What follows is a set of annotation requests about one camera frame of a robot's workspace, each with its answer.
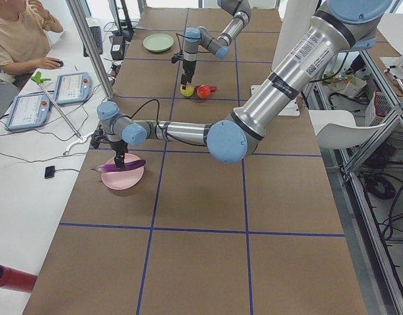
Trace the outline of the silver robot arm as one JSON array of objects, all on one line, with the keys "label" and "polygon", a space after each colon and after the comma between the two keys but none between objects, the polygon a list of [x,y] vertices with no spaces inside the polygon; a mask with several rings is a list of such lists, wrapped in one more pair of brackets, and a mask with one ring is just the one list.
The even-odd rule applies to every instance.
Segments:
[{"label": "silver robot arm", "polygon": [[389,5],[388,1],[326,1],[311,16],[305,34],[248,101],[214,124],[132,120],[115,102],[103,102],[97,108],[100,125],[91,136],[91,146],[110,145],[119,168],[125,166],[128,147],[148,139],[205,146],[220,162],[239,162],[255,151],[268,124],[336,54],[375,43],[375,30]]},{"label": "silver robot arm", "polygon": [[180,87],[184,90],[192,83],[199,48],[203,47],[217,58],[224,59],[229,52],[231,43],[251,19],[251,7],[246,0],[217,1],[217,5],[232,16],[232,20],[221,34],[214,37],[204,26],[186,28],[180,51],[171,58],[173,64],[179,60],[182,61],[183,73]]}]

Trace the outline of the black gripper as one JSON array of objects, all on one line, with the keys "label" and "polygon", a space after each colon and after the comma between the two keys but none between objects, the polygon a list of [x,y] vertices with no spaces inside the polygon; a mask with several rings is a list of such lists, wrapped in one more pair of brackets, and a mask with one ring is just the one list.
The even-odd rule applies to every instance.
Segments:
[{"label": "black gripper", "polygon": [[115,165],[118,169],[123,169],[125,167],[124,156],[128,152],[128,144],[118,136],[109,135],[104,132],[103,128],[98,128],[91,135],[91,146],[97,149],[101,143],[109,144],[110,148],[116,152],[114,158]]},{"label": "black gripper", "polygon": [[175,53],[171,57],[171,62],[174,64],[178,61],[182,61],[182,67],[184,73],[181,75],[180,88],[187,89],[187,85],[192,84],[192,78],[196,70],[196,55],[195,54],[184,54],[183,52]]}]

